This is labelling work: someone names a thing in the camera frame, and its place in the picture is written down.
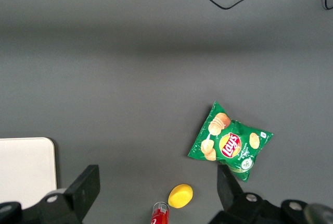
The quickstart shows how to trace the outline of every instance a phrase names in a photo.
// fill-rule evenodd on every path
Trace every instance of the red can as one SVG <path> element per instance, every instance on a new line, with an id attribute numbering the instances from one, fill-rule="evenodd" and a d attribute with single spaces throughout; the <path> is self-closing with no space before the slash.
<path id="1" fill-rule="evenodd" d="M 164 202 L 155 203 L 152 207 L 151 224 L 168 224 L 169 206 Z"/>

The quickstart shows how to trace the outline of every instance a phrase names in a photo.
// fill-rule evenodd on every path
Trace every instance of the gray tabletop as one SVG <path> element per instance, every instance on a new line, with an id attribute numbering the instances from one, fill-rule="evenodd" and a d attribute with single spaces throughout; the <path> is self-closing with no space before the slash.
<path id="1" fill-rule="evenodd" d="M 236 0 L 218 0 L 231 4 Z M 322 0 L 0 0 L 0 138 L 45 136 L 67 187 L 99 164 L 85 223 L 170 223 L 222 206 L 217 163 L 187 157 L 214 101 L 275 135 L 246 191 L 333 206 L 332 12 Z"/>

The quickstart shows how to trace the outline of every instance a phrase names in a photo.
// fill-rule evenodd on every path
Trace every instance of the green chip bag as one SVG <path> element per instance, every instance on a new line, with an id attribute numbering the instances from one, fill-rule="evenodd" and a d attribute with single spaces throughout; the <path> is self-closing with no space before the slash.
<path id="1" fill-rule="evenodd" d="M 258 153 L 272 136 L 270 132 L 230 120 L 218 102 L 214 102 L 188 156 L 198 160 L 219 160 L 247 181 Z"/>

